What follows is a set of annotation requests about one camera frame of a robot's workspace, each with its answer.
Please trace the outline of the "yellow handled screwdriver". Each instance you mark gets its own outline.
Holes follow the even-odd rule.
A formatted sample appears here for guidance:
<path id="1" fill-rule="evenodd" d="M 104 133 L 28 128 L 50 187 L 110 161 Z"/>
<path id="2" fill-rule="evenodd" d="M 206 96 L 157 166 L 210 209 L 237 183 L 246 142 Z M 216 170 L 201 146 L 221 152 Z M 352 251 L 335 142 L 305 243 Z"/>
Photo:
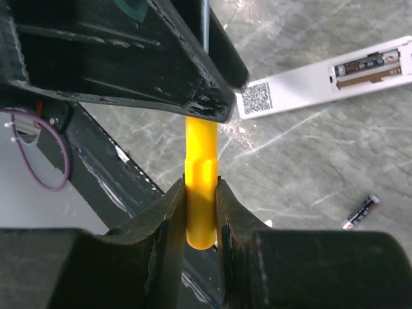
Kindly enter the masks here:
<path id="1" fill-rule="evenodd" d="M 216 241 L 216 186 L 218 182 L 218 124 L 185 119 L 186 237 L 196 250 L 207 250 Z"/>

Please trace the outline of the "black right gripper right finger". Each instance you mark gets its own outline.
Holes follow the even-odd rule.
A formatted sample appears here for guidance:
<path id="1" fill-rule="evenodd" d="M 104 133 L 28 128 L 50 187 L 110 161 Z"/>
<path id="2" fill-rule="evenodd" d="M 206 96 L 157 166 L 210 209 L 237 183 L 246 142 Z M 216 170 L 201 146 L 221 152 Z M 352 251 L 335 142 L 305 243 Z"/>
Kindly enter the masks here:
<path id="1" fill-rule="evenodd" d="M 224 308 L 410 308 L 411 265 L 384 232 L 272 229 L 216 188 Z"/>

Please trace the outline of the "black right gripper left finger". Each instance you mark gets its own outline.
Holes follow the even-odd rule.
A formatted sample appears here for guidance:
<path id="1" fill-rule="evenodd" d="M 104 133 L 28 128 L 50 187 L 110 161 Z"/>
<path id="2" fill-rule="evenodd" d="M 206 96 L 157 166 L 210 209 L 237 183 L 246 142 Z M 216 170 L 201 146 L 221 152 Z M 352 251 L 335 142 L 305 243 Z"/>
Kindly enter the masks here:
<path id="1" fill-rule="evenodd" d="M 2 229 L 2 308 L 176 308 L 185 185 L 104 235 Z"/>

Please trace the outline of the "battery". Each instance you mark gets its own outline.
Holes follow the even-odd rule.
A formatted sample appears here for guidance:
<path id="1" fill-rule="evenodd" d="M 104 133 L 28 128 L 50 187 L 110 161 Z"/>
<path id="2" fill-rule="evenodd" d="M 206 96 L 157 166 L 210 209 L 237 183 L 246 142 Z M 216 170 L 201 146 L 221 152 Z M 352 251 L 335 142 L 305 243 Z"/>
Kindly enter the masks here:
<path id="1" fill-rule="evenodd" d="M 353 211 L 343 222 L 342 229 L 354 229 L 362 220 L 364 220 L 370 212 L 382 203 L 382 200 L 375 194 L 370 194 L 358 207 Z"/>
<path id="2" fill-rule="evenodd" d="M 400 52 L 398 50 L 390 50 L 383 53 L 373 53 L 367 57 L 346 62 L 334 67 L 336 77 L 345 77 L 366 70 L 372 70 L 382 67 L 386 64 L 392 64 L 399 61 Z"/>

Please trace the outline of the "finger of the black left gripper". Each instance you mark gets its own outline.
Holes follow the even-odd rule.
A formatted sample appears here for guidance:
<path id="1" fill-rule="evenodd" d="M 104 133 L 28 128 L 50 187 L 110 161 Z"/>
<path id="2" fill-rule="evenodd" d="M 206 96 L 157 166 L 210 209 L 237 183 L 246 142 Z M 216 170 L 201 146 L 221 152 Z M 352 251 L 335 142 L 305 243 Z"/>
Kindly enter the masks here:
<path id="1" fill-rule="evenodd" d="M 4 83 L 224 123 L 235 96 L 169 1 L 2 1 Z"/>
<path id="2" fill-rule="evenodd" d="M 172 0 L 171 3 L 197 41 L 202 43 L 202 2 Z M 210 11 L 209 23 L 209 57 L 230 87 L 241 89 L 247 84 L 249 80 L 248 69 L 212 10 Z"/>

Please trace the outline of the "white remote control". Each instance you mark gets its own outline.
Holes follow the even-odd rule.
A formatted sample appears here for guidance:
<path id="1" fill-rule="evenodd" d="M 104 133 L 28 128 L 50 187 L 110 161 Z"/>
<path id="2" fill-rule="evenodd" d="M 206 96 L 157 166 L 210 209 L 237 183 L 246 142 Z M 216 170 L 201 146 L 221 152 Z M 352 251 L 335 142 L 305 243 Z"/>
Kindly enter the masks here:
<path id="1" fill-rule="evenodd" d="M 399 61 L 345 77 L 334 67 L 390 50 Z M 258 118 L 356 97 L 411 83 L 411 37 L 405 36 L 322 62 L 254 80 L 237 94 L 239 116 Z"/>

